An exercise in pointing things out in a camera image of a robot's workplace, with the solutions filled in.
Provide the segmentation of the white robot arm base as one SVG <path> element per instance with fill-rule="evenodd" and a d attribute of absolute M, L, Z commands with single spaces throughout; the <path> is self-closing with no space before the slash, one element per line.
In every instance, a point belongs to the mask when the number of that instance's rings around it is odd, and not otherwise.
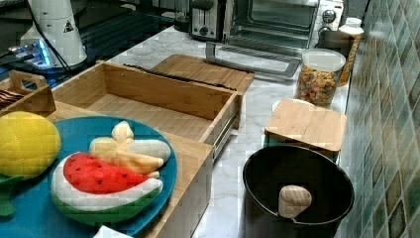
<path fill-rule="evenodd" d="M 8 49 L 17 59 L 40 69 L 73 69 L 87 59 L 73 17 L 71 0 L 26 0 L 32 27 L 19 45 Z"/>

